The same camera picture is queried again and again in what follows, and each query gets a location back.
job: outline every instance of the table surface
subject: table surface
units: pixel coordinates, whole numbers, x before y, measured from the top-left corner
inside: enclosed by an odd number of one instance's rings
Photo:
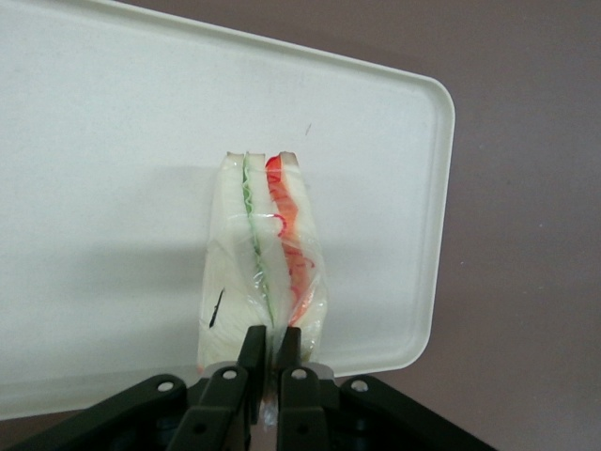
[[[127,3],[445,84],[456,125],[432,334],[416,363],[377,376],[499,449],[598,449],[600,2]],[[0,448],[68,415],[1,422]],[[274,440],[257,430],[253,449]]]

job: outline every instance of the plastic tray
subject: plastic tray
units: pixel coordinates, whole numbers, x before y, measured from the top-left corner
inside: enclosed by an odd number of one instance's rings
[[[214,175],[296,152],[331,294],[320,361],[427,343],[455,113],[435,80],[115,3],[0,0],[0,412],[197,377]]]

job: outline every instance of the green filling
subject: green filling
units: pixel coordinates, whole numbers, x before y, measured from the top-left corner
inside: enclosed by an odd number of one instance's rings
[[[244,196],[244,207],[246,208],[246,215],[248,216],[248,222],[251,225],[251,234],[253,236],[253,248],[254,258],[256,264],[256,276],[254,278],[254,285],[260,290],[263,301],[267,306],[268,312],[270,313],[271,326],[273,326],[273,312],[271,311],[270,302],[270,286],[267,283],[265,277],[265,267],[263,265],[263,257],[261,256],[261,246],[259,244],[259,238],[256,233],[256,225],[254,223],[253,215],[253,192],[250,188],[249,183],[249,165],[248,165],[248,153],[244,155],[242,162],[242,195]]]

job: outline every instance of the plastic wrap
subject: plastic wrap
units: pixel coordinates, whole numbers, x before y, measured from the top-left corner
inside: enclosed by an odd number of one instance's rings
[[[275,355],[287,326],[315,360],[327,310],[324,267],[296,156],[228,153],[216,180],[200,311],[198,365],[234,361],[252,325]]]

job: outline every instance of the black mark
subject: black mark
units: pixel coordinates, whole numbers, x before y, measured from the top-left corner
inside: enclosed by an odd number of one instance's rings
[[[219,299],[217,300],[217,303],[215,304],[215,310],[213,310],[213,316],[211,317],[210,323],[208,324],[209,329],[215,325],[215,319],[217,319],[217,311],[219,310],[219,305],[222,303],[222,297],[223,297],[224,293],[225,293],[225,288],[222,289],[221,293],[219,293]]]

